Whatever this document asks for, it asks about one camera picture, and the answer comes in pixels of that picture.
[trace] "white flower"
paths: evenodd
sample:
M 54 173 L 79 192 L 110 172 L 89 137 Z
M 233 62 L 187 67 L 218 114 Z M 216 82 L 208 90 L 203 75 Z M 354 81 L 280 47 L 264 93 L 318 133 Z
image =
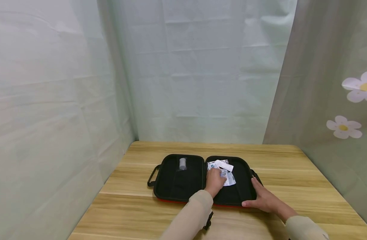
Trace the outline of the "white flower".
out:
M 363 73 L 361 80 L 357 78 L 346 78 L 342 87 L 352 90 L 347 94 L 347 99 L 353 103 L 359 103 L 363 99 L 367 101 L 367 72 Z
M 327 121 L 326 126 L 328 129 L 334 131 L 334 136 L 337 138 L 347 139 L 349 136 L 353 138 L 362 137 L 362 132 L 357 130 L 362 125 L 355 121 L 347 121 L 343 116 L 336 116 L 334 121 Z

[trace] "open case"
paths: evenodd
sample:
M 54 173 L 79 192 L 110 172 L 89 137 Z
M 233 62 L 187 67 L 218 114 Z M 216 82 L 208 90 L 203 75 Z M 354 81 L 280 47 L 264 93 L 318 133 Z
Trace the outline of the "open case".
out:
M 179 170 L 179 159 L 186 159 L 186 170 Z M 206 185 L 207 162 L 227 159 L 233 165 L 232 174 L 236 184 L 225 186 L 214 197 L 214 204 L 222 206 L 241 206 L 244 200 L 255 200 L 256 191 L 251 183 L 258 175 L 250 169 L 245 160 L 239 157 L 210 156 L 204 161 L 200 156 L 171 154 L 152 172 L 148 186 L 154 187 L 154 195 L 170 202 L 188 202 L 189 198 Z M 151 182 L 155 171 L 159 169 L 156 180 Z

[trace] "wood grain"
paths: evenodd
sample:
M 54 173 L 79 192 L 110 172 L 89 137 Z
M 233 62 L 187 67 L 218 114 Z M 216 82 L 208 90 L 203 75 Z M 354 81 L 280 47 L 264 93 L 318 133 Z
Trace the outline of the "wood grain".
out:
M 265 187 L 314 220 L 330 239 L 367 240 L 366 223 L 298 147 L 181 142 L 134 142 L 69 240 L 157 239 L 184 205 L 157 200 L 146 182 L 154 167 L 173 153 L 241 157 Z M 275 215 L 224 207 L 213 212 L 210 229 L 195 239 L 288 239 Z

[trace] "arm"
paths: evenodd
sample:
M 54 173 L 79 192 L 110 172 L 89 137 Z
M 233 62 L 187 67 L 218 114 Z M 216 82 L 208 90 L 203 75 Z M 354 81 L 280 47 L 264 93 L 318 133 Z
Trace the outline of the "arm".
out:
M 251 182 L 257 192 L 257 200 L 242 202 L 243 207 L 252 207 L 272 212 L 285 223 L 291 240 L 328 240 L 328 235 L 310 218 L 299 216 L 294 209 L 269 192 L 254 177 Z
M 226 178 L 221 170 L 210 169 L 206 176 L 206 187 L 190 197 L 189 202 L 174 218 L 160 240 L 192 240 L 205 225 L 211 213 L 213 198 L 223 187 Z

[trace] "person's left hand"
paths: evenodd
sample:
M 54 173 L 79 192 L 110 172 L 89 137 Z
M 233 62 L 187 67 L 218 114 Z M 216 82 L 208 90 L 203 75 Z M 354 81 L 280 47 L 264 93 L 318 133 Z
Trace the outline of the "person's left hand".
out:
M 204 190 L 214 198 L 223 187 L 225 181 L 226 177 L 221 177 L 221 169 L 212 168 L 206 175 L 206 187 Z

